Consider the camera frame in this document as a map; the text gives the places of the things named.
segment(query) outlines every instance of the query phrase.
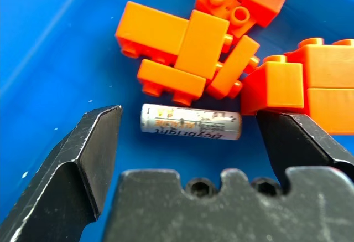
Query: battery label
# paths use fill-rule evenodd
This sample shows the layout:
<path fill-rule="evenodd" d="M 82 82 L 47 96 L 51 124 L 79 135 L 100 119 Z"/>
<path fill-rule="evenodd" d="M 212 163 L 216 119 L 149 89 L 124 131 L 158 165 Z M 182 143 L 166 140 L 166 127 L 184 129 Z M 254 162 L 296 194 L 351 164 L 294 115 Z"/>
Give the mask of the battery label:
<path fill-rule="evenodd" d="M 165 135 L 237 140 L 241 127 L 236 112 L 144 104 L 141 114 L 143 132 Z"/>

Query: battery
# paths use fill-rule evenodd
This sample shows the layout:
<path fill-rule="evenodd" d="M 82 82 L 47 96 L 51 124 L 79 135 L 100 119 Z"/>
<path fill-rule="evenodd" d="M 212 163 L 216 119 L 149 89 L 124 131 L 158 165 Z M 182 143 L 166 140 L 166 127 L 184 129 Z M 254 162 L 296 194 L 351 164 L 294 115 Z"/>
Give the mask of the battery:
<path fill-rule="evenodd" d="M 236 112 L 143 104 L 140 125 L 142 132 L 237 140 L 242 118 Z"/>

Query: blue plastic bin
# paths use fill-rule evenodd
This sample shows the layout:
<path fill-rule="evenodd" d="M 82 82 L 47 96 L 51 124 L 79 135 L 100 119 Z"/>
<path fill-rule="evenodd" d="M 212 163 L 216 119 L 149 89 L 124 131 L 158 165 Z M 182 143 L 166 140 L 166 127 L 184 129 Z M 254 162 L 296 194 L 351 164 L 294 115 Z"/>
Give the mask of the blue plastic bin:
<path fill-rule="evenodd" d="M 120 53 L 114 38 L 128 0 L 1 0 L 0 222 L 6 217 L 47 154 L 94 108 L 120 104 L 123 119 L 116 169 L 105 211 L 81 241 L 100 241 L 118 175 L 131 168 L 173 168 L 182 183 L 196 176 L 218 184 L 224 168 L 236 167 L 249 180 L 274 178 L 261 134 L 244 118 L 239 141 L 213 141 L 141 133 L 145 102 L 170 104 L 171 97 L 147 97 L 136 79 L 139 60 Z M 132 0 L 189 18 L 194 0 Z M 354 38 L 354 0 L 287 0 L 267 28 L 250 33 L 257 55 L 281 54 L 299 41 L 327 43 Z M 238 100 L 207 95 L 195 107 L 238 110 Z M 353 136 L 337 136 L 354 153 Z"/>

